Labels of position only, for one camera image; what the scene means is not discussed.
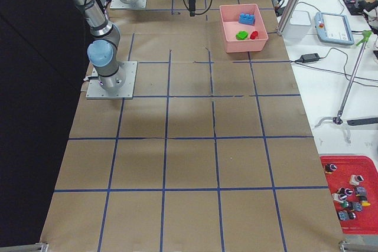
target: red tray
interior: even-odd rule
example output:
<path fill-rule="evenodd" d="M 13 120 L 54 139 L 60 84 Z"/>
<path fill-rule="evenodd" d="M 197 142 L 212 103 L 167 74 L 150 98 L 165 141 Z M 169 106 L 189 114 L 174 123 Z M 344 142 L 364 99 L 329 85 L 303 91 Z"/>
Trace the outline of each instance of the red tray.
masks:
<path fill-rule="evenodd" d="M 363 207 L 362 212 L 355 212 L 355 220 L 340 221 L 343 232 L 346 234 L 378 234 L 378 172 L 373 161 L 366 156 L 322 156 L 320 159 L 323 167 L 327 163 L 337 166 L 335 172 L 325 175 L 331 194 L 336 193 L 341 187 L 354 190 L 354 187 L 349 184 L 352 174 L 362 175 L 364 178 L 360 186 L 365 187 L 371 206 Z M 354 193 L 347 200 L 359 201 Z M 334 202 L 334 204 L 336 211 L 344 210 L 340 203 Z"/>

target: white mounting plate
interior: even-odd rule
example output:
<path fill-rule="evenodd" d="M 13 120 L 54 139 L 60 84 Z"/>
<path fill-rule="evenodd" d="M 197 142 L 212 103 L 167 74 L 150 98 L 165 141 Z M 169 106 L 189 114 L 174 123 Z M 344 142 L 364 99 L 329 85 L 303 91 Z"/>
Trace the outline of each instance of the white mounting plate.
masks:
<path fill-rule="evenodd" d="M 138 63 L 136 61 L 120 61 L 119 68 L 124 69 L 126 73 L 126 81 L 124 84 L 113 91 L 105 90 L 101 87 L 98 79 L 89 81 L 87 99 L 132 99 L 134 94 L 136 68 Z M 93 69 L 91 76 L 97 77 L 97 71 Z"/>
<path fill-rule="evenodd" d="M 146 9 L 147 0 L 137 0 L 131 3 L 123 3 L 121 0 L 112 0 L 110 8 L 112 10 L 144 10 Z"/>

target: blue and white device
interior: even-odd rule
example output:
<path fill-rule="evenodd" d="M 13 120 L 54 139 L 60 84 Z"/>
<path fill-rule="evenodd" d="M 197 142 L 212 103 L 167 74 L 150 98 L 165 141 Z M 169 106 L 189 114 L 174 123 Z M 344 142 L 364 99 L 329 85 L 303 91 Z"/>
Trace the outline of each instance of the blue and white device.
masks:
<path fill-rule="evenodd" d="M 317 12 L 315 27 L 319 40 L 332 44 L 353 45 L 354 39 L 345 15 Z"/>

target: black electronic device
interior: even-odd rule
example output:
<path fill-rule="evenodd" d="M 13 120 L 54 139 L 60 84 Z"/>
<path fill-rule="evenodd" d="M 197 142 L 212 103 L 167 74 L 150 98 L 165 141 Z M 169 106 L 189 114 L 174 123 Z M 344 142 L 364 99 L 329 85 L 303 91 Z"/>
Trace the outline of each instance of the black electronic device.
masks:
<path fill-rule="evenodd" d="M 343 2 L 345 3 L 350 15 L 361 15 L 362 9 L 359 7 L 357 0 L 343 0 Z"/>

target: blue joint cap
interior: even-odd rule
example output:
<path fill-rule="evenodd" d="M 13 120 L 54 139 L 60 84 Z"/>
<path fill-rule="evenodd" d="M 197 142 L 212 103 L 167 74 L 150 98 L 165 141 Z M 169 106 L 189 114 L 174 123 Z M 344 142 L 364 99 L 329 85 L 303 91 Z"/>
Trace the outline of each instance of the blue joint cap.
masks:
<path fill-rule="evenodd" d="M 244 14 L 241 13 L 239 17 L 239 23 L 246 24 L 246 25 L 254 25 L 255 24 L 255 16 L 252 14 Z"/>
<path fill-rule="evenodd" d="M 112 61 L 113 48 L 107 41 L 97 40 L 88 46 L 87 54 L 94 66 L 104 67 Z"/>

